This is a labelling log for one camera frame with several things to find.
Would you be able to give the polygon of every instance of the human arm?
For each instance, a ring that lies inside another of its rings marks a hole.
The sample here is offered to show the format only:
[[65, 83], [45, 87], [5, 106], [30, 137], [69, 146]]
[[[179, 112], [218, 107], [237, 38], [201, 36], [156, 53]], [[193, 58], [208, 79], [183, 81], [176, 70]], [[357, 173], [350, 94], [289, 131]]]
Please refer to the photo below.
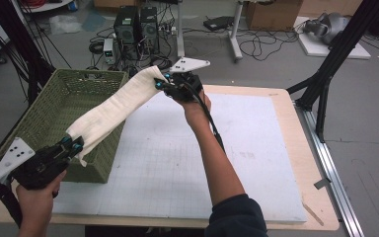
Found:
[[23, 214], [18, 237], [45, 236], [48, 222], [53, 209], [53, 193], [60, 189], [60, 182], [66, 175], [66, 171], [57, 176], [42, 190], [27, 190], [23, 186], [17, 186], [17, 196]]
[[[203, 91], [199, 95], [210, 110], [209, 98]], [[244, 194], [245, 190], [232, 164], [213, 135], [209, 120], [201, 105], [196, 102], [179, 103], [184, 108], [187, 122], [194, 132], [201, 150], [212, 204], [216, 205], [227, 198]]]

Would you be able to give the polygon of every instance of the computer tower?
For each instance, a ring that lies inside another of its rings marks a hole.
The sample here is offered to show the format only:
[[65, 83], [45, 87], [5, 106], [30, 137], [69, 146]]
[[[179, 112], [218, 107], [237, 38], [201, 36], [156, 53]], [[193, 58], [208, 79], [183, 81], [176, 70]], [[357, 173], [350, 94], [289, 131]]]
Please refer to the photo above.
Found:
[[142, 40], [141, 26], [136, 6], [120, 6], [114, 22], [118, 44], [136, 44]]
[[159, 33], [157, 9], [155, 7], [144, 7], [140, 12], [140, 24], [144, 38], [144, 52], [158, 54]]

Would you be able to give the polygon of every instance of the white cloth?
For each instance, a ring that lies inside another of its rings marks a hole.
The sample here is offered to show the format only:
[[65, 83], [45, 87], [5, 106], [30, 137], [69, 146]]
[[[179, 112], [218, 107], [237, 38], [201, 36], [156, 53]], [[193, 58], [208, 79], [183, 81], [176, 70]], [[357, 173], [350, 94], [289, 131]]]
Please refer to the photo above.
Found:
[[78, 158], [83, 166], [83, 157], [103, 141], [120, 123], [159, 91], [155, 88], [154, 78], [163, 79], [157, 66], [152, 66], [138, 72], [115, 94], [99, 106], [86, 112], [76, 119], [66, 132], [76, 139], [84, 139], [83, 150]]

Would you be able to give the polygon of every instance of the gray floor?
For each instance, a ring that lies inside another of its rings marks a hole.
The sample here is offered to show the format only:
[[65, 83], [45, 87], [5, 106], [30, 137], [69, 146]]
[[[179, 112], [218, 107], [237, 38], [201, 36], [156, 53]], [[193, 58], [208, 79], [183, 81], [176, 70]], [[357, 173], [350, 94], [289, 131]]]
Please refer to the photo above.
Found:
[[[49, 14], [66, 13], [59, 11]], [[87, 16], [84, 12], [76, 14], [80, 21]], [[106, 21], [99, 30], [112, 24], [113, 21]], [[202, 28], [192, 20], [187, 24]], [[88, 45], [95, 33], [50, 38], [73, 68], [84, 69], [90, 65]], [[245, 55], [242, 61], [234, 64], [233, 52], [223, 35], [192, 34], [185, 40], [187, 56], [211, 61], [211, 66], [196, 71], [204, 84], [288, 88], [313, 75], [324, 60], [306, 56], [297, 41], [284, 44], [278, 53], [265, 61], [258, 62]], [[365, 42], [361, 45], [372, 58], [349, 59], [336, 74], [329, 95], [325, 137], [365, 236], [379, 236], [379, 49]], [[66, 67], [54, 49], [50, 54], [56, 67]], [[26, 107], [12, 64], [0, 65], [0, 142]], [[13, 224], [0, 224], [0, 236], [15, 235], [16, 231]], [[84, 236], [84, 228], [50, 226], [48, 236], [61, 235]], [[335, 232], [269, 230], [269, 236], [347, 235], [341, 225]]]

